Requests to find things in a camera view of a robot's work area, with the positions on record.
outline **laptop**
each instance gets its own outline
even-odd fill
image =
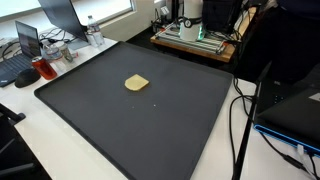
[[[307,88],[258,114],[254,129],[320,156],[320,89]]]
[[[14,82],[19,72],[32,67],[31,59],[41,56],[37,29],[16,21],[21,54],[0,62],[0,87]]]

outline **white desk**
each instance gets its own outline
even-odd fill
[[[267,137],[280,152],[288,154],[300,161],[296,149],[274,138]],[[320,172],[320,159],[313,158]],[[305,162],[313,172],[312,164],[309,157],[305,156]],[[241,180],[308,180],[310,176],[293,167],[282,159],[271,147],[265,142],[262,136],[253,128],[251,129]]]
[[[114,43],[116,42],[106,40],[105,47],[80,49],[79,57],[74,59],[75,64],[81,64]],[[17,89],[11,84],[0,89],[0,102],[16,113],[25,113],[27,118],[15,127],[51,178],[58,180],[126,179],[82,136],[34,96],[34,90],[47,82],[41,78],[33,85],[22,89]],[[254,84],[242,80],[239,86],[244,94],[250,95],[256,88]],[[192,179],[231,179],[232,153],[228,117],[230,103],[237,96],[232,86]],[[234,104],[232,116],[235,149],[238,152],[247,120],[241,101]]]

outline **computer mouse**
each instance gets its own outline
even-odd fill
[[[14,83],[17,88],[23,88],[35,83],[40,79],[40,74],[36,69],[30,68],[21,71]]]

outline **gray mat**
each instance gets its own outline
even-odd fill
[[[126,89],[134,74],[150,84]],[[231,74],[120,42],[35,95],[129,179],[180,180],[190,179],[231,81]]]

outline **white cable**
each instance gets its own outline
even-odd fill
[[[311,170],[308,168],[307,164],[304,161],[304,156],[303,156],[304,155],[304,147],[302,145],[298,144],[297,149],[298,149],[298,154],[299,154],[301,163],[306,168],[306,170],[308,171],[308,173],[311,176],[311,178],[314,179],[314,180],[317,180],[315,175],[313,175],[313,173],[311,172]]]

